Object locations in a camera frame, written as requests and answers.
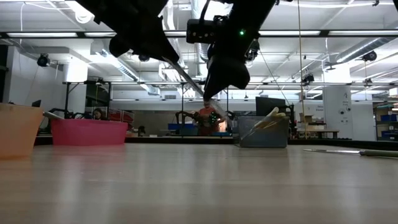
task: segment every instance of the table surface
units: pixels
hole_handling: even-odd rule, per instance
[[[336,149],[126,144],[0,161],[11,223],[397,223],[398,161]]]
[[[298,132],[304,132],[304,129],[298,129]],[[324,129],[324,130],[307,130],[307,132],[324,132],[324,133],[332,133],[332,132],[340,132],[340,130],[335,130],[335,129]]]

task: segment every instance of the orange bucket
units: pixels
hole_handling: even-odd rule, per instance
[[[43,110],[0,103],[0,159],[32,154]]]

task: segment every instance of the black robotic arm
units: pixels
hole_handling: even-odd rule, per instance
[[[179,57],[163,32],[163,18],[158,17],[168,0],[76,1],[95,15],[95,22],[104,22],[117,33],[109,45],[109,51],[115,57],[132,49],[133,54],[163,61],[166,59],[165,61],[177,64]],[[257,55],[259,46],[256,40],[259,37],[259,29],[271,9],[279,2],[215,1],[233,3],[230,14],[224,17],[216,16],[213,21],[205,21],[202,16],[201,19],[190,19],[187,24],[187,42],[210,44],[208,76],[203,95],[205,100],[209,100],[230,85],[240,89],[246,87],[250,75],[245,61],[254,60]]]

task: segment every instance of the pink plastic tub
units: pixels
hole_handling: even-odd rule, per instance
[[[108,146],[124,144],[127,123],[90,119],[51,121],[55,146]]]

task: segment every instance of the security camera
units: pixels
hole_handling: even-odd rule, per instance
[[[146,56],[146,55],[140,55],[140,56],[138,56],[138,59],[139,59],[141,62],[147,62],[147,61],[149,61],[150,57],[148,57],[148,56]]]
[[[48,54],[40,54],[39,59],[37,59],[37,65],[40,67],[50,66],[50,59]]]

